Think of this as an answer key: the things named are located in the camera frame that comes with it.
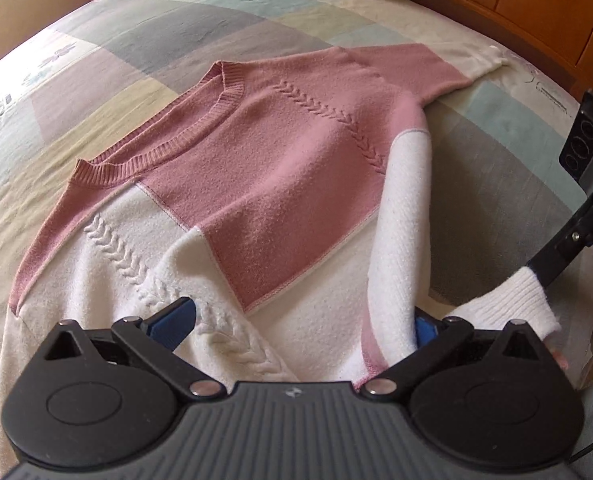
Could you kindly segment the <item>operator right hand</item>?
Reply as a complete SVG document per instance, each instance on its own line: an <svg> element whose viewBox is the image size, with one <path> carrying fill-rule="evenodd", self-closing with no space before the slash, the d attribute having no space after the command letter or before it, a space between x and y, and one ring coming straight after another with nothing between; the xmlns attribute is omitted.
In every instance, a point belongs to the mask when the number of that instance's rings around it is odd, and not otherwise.
<svg viewBox="0 0 593 480"><path fill-rule="evenodd" d="M551 335L551 336L546 337L544 339L544 344L545 344L546 348L548 349L549 353L551 354L551 356L556 361L559 368L561 370L563 370L564 372L566 372L569 368L569 363L568 363L568 360L565 357L565 355L559 349L558 344L556 344L556 341L554 340L554 336Z"/></svg>

